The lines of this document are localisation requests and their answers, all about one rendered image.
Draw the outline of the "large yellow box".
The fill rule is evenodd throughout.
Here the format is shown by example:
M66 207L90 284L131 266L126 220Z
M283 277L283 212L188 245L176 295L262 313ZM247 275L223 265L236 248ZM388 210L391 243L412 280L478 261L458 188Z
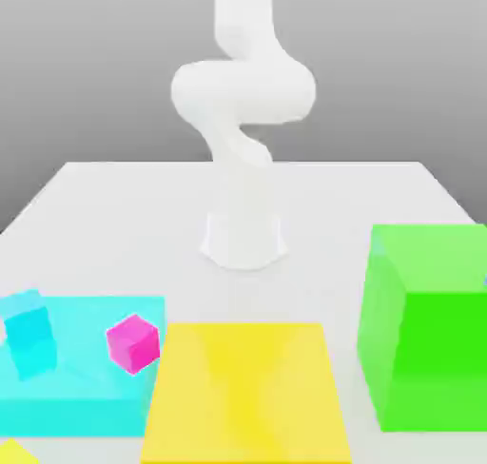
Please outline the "large yellow box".
M352 464L322 326L169 324L141 464Z

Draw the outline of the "small yellow cube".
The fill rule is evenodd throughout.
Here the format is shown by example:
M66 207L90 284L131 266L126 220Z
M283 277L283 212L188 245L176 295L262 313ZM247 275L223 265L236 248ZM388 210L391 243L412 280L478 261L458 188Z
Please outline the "small yellow cube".
M16 440L8 439L0 443L0 464L40 464L40 462Z

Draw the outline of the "small cyan cube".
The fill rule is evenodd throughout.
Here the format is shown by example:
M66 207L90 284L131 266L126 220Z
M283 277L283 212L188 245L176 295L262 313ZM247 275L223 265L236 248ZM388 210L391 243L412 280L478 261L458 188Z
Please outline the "small cyan cube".
M0 298L10 357L20 380L40 376L57 365L57 343L46 300L37 290Z

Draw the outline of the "large green box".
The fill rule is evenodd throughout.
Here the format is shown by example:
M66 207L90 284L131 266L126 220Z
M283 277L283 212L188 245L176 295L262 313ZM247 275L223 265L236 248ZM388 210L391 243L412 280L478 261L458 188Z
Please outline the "large green box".
M487 432L487 226L376 224L358 356L384 432Z

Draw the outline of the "small magenta cube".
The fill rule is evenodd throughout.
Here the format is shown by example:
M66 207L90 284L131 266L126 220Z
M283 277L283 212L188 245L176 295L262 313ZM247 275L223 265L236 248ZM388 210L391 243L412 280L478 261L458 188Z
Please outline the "small magenta cube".
M160 357L160 333L137 314L130 315L106 330L110 359L135 376Z

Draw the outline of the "large cyan box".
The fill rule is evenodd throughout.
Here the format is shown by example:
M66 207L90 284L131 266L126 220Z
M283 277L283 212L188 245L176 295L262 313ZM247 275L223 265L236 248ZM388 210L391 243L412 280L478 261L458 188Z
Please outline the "large cyan box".
M43 296L57 343L54 370L20 380L0 344L0 437L141 436L158 363L135 376L108 354L106 330L137 314L163 333L161 296Z

